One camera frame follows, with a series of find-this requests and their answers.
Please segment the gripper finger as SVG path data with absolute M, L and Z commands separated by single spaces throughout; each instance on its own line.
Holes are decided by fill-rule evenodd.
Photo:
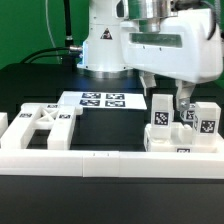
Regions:
M 139 78 L 143 86 L 144 96 L 147 96 L 148 90 L 156 86 L 155 74 L 146 71 L 140 71 Z
M 176 92 L 176 109 L 178 111 L 186 111 L 190 107 L 190 97 L 194 91 L 195 84 L 176 80 L 175 81 L 177 92 Z

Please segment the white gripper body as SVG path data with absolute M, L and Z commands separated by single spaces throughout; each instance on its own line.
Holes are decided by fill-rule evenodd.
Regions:
M 221 37 L 211 10 L 179 11 L 160 23 L 159 33 L 140 32 L 137 21 L 120 24 L 125 63 L 135 69 L 192 83 L 216 80 L 223 71 Z

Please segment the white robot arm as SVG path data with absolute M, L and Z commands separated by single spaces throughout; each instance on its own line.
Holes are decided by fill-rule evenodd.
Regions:
M 176 108 L 186 110 L 199 83 L 223 71 L 221 31 L 206 0 L 90 0 L 89 34 L 80 69 L 114 78 L 134 69 L 145 89 L 157 75 L 176 81 Z

